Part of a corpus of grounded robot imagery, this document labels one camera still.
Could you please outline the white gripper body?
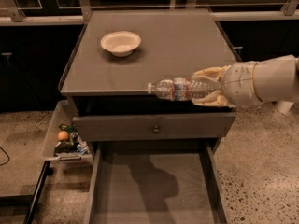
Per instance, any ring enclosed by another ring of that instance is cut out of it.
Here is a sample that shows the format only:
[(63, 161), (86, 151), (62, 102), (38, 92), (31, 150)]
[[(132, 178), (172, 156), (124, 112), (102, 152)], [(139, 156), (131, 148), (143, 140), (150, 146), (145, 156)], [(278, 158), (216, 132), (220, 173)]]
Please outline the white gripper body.
[(256, 62), (234, 63), (221, 79), (222, 94), (233, 107), (259, 105), (261, 99), (254, 89)]

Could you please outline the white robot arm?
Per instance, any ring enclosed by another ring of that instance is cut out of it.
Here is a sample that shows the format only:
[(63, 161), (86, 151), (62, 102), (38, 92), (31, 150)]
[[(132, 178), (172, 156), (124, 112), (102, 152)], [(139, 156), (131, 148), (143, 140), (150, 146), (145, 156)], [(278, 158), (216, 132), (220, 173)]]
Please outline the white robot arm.
[(299, 101), (299, 59), (293, 55), (261, 62), (239, 62), (195, 72), (220, 84), (205, 98), (192, 98), (195, 105), (248, 107), (266, 102)]

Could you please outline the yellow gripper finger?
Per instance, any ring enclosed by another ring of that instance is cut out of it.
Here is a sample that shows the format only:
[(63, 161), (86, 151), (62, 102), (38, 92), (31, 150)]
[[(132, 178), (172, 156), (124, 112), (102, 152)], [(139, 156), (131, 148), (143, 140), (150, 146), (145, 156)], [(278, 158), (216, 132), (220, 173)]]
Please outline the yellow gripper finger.
[(225, 98), (221, 91), (213, 91), (204, 98), (192, 98), (194, 105), (210, 107), (232, 107), (233, 105)]
[(222, 67), (209, 67), (203, 70), (199, 70), (192, 75), (192, 78), (209, 77), (216, 81), (221, 81), (226, 71), (230, 68), (230, 65)]

